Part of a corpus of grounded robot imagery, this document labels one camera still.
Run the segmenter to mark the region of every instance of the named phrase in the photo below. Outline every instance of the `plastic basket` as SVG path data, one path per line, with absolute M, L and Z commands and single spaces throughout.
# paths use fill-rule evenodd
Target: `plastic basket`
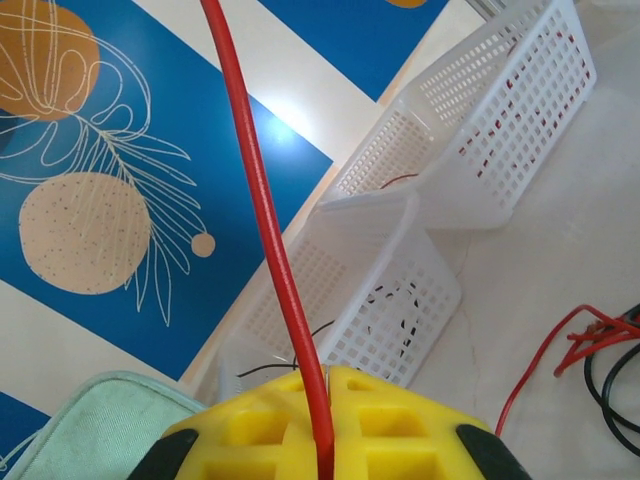
M 428 227 L 501 226 L 595 81 L 573 1 L 522 1 L 403 89 L 321 203 L 418 174 L 388 190 L 415 189 Z
M 406 386 L 453 315 L 460 287 L 424 229 L 414 225 L 417 209 L 417 196 L 406 192 L 332 202 L 312 213 L 289 247 L 323 363 Z M 292 368 L 293 348 L 270 281 L 223 351 L 221 391 L 244 391 Z M 288 368 L 237 379 L 267 364 Z M 229 378 L 235 387 L 225 387 Z

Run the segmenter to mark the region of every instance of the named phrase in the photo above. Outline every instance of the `red cable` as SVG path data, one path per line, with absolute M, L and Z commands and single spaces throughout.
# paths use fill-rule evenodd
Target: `red cable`
M 589 356 L 592 353 L 595 353 L 598 350 L 601 350 L 602 348 L 606 348 L 607 346 L 613 345 L 615 343 L 623 342 L 626 340 L 630 340 L 632 338 L 640 337 L 640 329 L 638 329 L 637 327 L 629 325 L 620 319 L 611 318 L 605 315 L 604 313 L 602 313 L 600 310 L 592 307 L 591 305 L 580 305 L 579 307 L 574 308 L 566 317 L 564 317 L 558 323 L 558 325 L 555 326 L 553 330 L 551 330 L 551 332 L 544 339 L 544 341 L 540 345 L 540 348 L 538 348 L 538 351 L 536 352 L 533 359 L 531 360 L 529 367 L 520 378 L 520 381 L 517 383 L 517 385 L 511 392 L 511 395 L 509 395 L 509 398 L 507 399 L 507 401 L 504 404 L 504 407 L 502 408 L 502 412 L 500 413 L 500 417 L 496 425 L 495 432 L 497 436 L 500 436 L 502 434 L 502 430 L 504 429 L 504 424 L 507 421 L 507 417 L 509 415 L 509 411 L 511 410 L 511 407 L 513 406 L 513 403 L 515 402 L 516 398 L 520 394 L 520 391 L 522 390 L 524 385 L 527 383 L 529 378 L 531 378 L 531 375 L 533 375 L 533 372 L 535 371 L 535 369 L 538 367 L 538 364 L 540 363 L 542 356 L 549 348 L 549 345 L 551 344 L 551 342 L 558 335 L 558 333 L 560 333 L 560 330 L 562 330 L 567 325 L 567 323 L 573 320 L 573 318 L 576 315 L 584 311 L 591 313 L 594 317 L 596 317 L 599 320 L 599 322 L 597 323 L 596 326 L 591 326 L 590 328 L 587 329 L 587 333 L 584 334 L 585 338 L 582 338 L 581 335 L 575 335 L 575 334 L 571 334 L 568 336 L 570 339 L 571 337 L 573 337 L 576 340 L 574 345 L 572 345 L 572 347 L 569 349 L 569 352 L 567 353 L 567 355 L 565 355 L 565 358 L 563 359 L 563 361 L 554 371 L 554 375 L 556 376 L 561 375 L 562 372 L 568 366 L 577 362 L 581 358 Z M 588 348 L 585 348 L 580 352 L 577 351 L 580 345 L 582 344 L 582 342 L 588 340 L 590 336 L 595 335 L 595 332 L 597 330 L 604 328 L 605 326 L 611 326 L 613 327 L 613 329 L 607 333 L 603 333 L 601 335 L 599 334 L 598 338 L 600 339 L 600 341 L 597 344 L 592 345 Z
M 333 478 L 334 433 L 324 375 L 296 289 L 256 135 L 249 95 L 219 0 L 201 0 L 220 57 L 258 229 L 282 314 L 307 393 L 318 457 L 318 478 Z
M 611 345 L 616 345 L 618 343 L 627 342 L 629 340 L 637 340 L 637 339 L 638 337 L 634 337 L 633 335 L 630 335 L 627 333 L 627 334 L 613 335 L 610 338 L 601 340 L 598 343 L 591 345 L 590 347 L 587 347 L 578 353 L 574 353 L 573 355 L 568 356 L 568 358 L 565 357 L 562 363 L 558 365 L 556 369 L 553 371 L 553 375 L 556 377 L 559 377 L 564 373 L 564 371 L 568 367 L 570 367 L 577 361 L 582 360 L 583 358 L 588 357 L 589 355 L 593 355 L 594 353 L 599 352 L 603 348 L 610 347 Z

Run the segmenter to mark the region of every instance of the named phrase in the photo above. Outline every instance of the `beige circle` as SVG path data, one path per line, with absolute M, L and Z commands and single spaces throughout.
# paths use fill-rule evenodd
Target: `beige circle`
M 19 229 L 34 273 L 62 290 L 95 295 L 135 273 L 149 248 L 151 219 L 135 187 L 102 173 L 72 173 L 29 194 Z
M 191 239 L 191 250 L 199 257 L 210 257 L 215 249 L 216 239 L 208 233 L 199 233 Z

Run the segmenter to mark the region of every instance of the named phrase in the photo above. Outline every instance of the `yellow robot part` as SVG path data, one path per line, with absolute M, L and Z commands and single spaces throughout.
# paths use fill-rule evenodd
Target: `yellow robot part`
M 335 480 L 530 478 L 474 418 L 350 368 L 331 367 L 328 378 Z M 299 372 L 174 425 L 154 449 L 163 461 L 173 458 L 172 466 L 156 462 L 149 470 L 143 460 L 130 480 L 317 479 Z

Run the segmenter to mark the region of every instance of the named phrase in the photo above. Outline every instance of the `mint green towel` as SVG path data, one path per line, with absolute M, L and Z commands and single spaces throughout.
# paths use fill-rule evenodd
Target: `mint green towel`
M 101 375 L 47 423 L 5 480 L 125 480 L 169 426 L 203 409 L 147 377 Z

